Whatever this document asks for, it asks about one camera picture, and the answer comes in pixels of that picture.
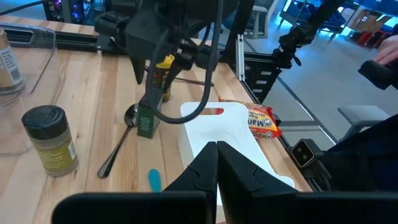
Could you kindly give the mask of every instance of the person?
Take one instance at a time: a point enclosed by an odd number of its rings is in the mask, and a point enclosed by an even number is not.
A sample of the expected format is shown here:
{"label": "person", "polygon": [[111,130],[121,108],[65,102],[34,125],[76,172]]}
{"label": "person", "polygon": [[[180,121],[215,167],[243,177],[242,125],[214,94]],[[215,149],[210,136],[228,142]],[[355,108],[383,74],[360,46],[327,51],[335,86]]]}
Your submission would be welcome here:
{"label": "person", "polygon": [[381,65],[387,65],[398,60],[398,35],[393,35],[381,42],[373,60]]}

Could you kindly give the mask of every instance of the floor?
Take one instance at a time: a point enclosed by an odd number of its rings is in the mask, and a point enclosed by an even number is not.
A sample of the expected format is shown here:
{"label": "floor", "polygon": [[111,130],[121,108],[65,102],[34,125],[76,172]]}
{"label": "floor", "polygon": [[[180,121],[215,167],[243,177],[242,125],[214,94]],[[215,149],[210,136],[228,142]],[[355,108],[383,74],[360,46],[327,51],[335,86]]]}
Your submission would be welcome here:
{"label": "floor", "polygon": [[[32,1],[35,0],[1,1],[0,9]],[[45,19],[42,6],[13,15]],[[280,18],[275,16],[268,39],[246,39],[245,50],[271,53],[278,47],[279,37],[290,29],[290,24],[284,22],[279,26],[279,22]],[[224,29],[220,47],[226,43],[228,34]],[[308,108],[335,139],[343,137],[349,128],[349,123],[337,111],[340,106],[376,105],[389,115],[397,114],[398,91],[393,88],[379,90],[357,72],[364,61],[375,56],[376,51],[359,47],[345,40],[344,35],[333,40],[329,37],[329,33],[321,32],[311,45],[299,49],[297,56],[302,66],[294,65],[292,69],[284,70],[263,103],[273,107],[282,121],[311,121],[313,118],[303,109]],[[291,145],[302,138],[312,138],[322,150],[333,145],[316,126],[283,126],[282,130]]]}

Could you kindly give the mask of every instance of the wooden countertop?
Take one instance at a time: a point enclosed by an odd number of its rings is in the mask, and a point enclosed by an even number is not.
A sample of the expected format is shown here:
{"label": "wooden countertop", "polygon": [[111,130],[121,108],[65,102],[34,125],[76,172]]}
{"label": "wooden countertop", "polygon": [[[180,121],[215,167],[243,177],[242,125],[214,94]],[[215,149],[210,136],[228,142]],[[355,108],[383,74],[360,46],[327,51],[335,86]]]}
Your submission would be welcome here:
{"label": "wooden countertop", "polygon": [[[58,31],[95,34],[93,27],[1,16],[0,22],[48,27]],[[118,142],[126,126],[125,110],[137,103],[145,92],[137,85],[132,65],[125,56],[99,56],[87,52],[58,50],[65,84],[57,105],[67,113],[80,164],[64,177],[45,175],[36,151],[0,158],[1,223],[50,223],[53,208],[63,198],[80,192],[148,192],[147,174],[157,169],[162,187],[183,171],[177,146],[179,125],[161,123],[153,139],[141,138],[136,130],[123,143],[107,179],[96,173]],[[180,77],[204,80],[205,71],[195,66]],[[226,64],[219,63],[213,75],[215,87],[210,100],[218,97],[252,102]],[[171,100],[163,112],[179,116],[180,105],[200,101],[203,87],[174,82]],[[295,187],[311,191],[278,139],[258,140],[271,166],[280,175],[294,179]]]}

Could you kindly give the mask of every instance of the spoon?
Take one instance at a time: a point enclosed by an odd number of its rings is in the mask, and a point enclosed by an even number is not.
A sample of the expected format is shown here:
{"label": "spoon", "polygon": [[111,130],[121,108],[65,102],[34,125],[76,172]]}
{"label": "spoon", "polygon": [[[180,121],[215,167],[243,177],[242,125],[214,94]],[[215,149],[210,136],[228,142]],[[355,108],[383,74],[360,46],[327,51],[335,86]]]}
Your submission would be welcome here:
{"label": "spoon", "polygon": [[107,178],[107,176],[111,172],[113,162],[116,159],[120,146],[122,145],[129,131],[137,125],[137,114],[138,114],[138,104],[135,103],[132,106],[130,106],[129,109],[127,109],[126,113],[124,114],[124,122],[127,125],[127,128],[124,131],[122,138],[119,140],[118,144],[114,148],[113,152],[109,155],[107,160],[99,169],[97,173],[99,178]]}

